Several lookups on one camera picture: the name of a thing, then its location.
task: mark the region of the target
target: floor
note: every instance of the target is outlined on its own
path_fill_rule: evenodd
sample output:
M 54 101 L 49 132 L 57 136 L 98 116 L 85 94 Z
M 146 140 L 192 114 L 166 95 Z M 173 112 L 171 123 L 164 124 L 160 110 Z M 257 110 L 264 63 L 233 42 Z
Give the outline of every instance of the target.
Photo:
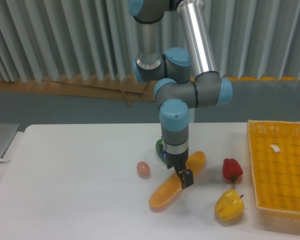
M 236 81 L 233 100 L 218 107 L 195 110 L 194 121 L 300 121 L 300 81 Z M 33 124 L 158 123 L 154 102 L 77 96 L 0 92 L 0 123 Z

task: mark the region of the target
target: pepper stem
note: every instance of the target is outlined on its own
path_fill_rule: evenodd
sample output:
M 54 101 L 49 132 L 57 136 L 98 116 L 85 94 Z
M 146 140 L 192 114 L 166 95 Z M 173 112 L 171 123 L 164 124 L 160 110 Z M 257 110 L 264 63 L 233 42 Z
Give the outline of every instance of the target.
M 238 179 L 238 176 L 234 175 L 233 177 L 231 177 L 231 182 L 234 184 L 237 179 Z

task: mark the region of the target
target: red bell pepper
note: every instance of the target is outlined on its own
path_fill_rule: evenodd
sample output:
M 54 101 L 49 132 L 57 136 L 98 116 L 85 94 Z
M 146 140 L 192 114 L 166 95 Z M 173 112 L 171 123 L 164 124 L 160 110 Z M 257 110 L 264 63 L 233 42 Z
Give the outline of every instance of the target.
M 244 173 L 240 164 L 234 158 L 226 158 L 223 161 L 222 172 L 224 178 L 233 183 L 236 182 L 238 176 L 241 176 Z

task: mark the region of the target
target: plastic basket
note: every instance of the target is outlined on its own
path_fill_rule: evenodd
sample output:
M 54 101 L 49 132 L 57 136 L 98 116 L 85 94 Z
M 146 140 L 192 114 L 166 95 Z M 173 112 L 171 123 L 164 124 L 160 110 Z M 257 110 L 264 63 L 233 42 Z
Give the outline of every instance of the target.
M 249 120 L 248 139 L 257 208 L 300 217 L 300 122 Z

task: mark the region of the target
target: brown egg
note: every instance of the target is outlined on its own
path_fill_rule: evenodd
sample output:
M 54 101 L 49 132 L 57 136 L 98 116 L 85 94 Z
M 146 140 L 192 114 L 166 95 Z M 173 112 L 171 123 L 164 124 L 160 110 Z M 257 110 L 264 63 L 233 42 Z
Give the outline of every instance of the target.
M 138 162 L 138 164 L 136 165 L 136 169 L 139 175 L 143 178 L 147 178 L 150 175 L 150 167 L 144 161 Z

